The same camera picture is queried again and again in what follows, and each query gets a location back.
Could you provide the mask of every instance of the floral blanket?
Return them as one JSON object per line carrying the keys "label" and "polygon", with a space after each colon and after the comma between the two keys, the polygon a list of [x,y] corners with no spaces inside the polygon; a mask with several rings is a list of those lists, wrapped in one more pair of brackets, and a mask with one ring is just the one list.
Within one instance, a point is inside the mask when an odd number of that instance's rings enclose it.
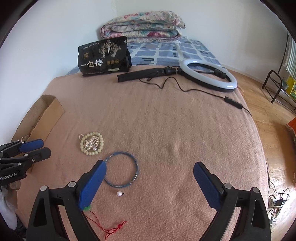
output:
{"label": "floral blanket", "polygon": [[128,42],[170,42],[181,37],[183,20],[172,11],[138,12],[114,18],[101,28],[101,36],[110,39],[126,36]]}

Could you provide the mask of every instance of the tree illustration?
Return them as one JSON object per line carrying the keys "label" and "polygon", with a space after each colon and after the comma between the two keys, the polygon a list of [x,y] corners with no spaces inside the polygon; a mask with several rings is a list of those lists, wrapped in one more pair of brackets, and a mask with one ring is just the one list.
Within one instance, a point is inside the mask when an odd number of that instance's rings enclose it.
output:
{"label": "tree illustration", "polygon": [[111,42],[110,40],[107,40],[99,49],[99,53],[103,55],[103,58],[105,58],[105,53],[111,53],[112,57],[115,57],[117,51],[119,51],[121,48],[117,45]]}
{"label": "tree illustration", "polygon": [[114,43],[111,43],[111,52],[113,52],[113,54],[111,54],[111,57],[115,57],[117,51],[119,51],[121,48]]}
{"label": "tree illustration", "polygon": [[105,44],[103,46],[101,46],[101,48],[99,49],[99,53],[103,55],[103,58],[105,58],[105,53],[108,51],[107,47],[105,46]]}

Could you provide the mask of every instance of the black snack bag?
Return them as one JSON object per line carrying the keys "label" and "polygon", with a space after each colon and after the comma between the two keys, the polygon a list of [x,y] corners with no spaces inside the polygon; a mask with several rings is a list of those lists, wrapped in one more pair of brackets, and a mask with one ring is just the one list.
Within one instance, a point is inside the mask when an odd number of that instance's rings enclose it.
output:
{"label": "black snack bag", "polygon": [[83,76],[128,72],[131,54],[126,37],[92,42],[78,47],[78,67]]}

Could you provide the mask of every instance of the bead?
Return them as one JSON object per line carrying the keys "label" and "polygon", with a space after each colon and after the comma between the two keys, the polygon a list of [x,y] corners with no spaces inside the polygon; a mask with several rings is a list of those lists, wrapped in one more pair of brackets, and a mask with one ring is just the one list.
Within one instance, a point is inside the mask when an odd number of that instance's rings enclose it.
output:
{"label": "bead", "polygon": [[102,151],[104,140],[100,133],[94,131],[85,136],[80,134],[78,137],[80,139],[80,150],[86,155],[97,155]]}

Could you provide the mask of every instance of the green tassel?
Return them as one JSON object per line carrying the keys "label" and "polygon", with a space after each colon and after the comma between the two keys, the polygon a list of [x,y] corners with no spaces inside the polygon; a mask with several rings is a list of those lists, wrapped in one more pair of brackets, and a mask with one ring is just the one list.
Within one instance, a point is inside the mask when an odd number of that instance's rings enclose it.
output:
{"label": "green tassel", "polygon": [[84,209],[83,209],[83,211],[89,211],[91,209],[91,206],[89,205],[88,207],[85,207]]}

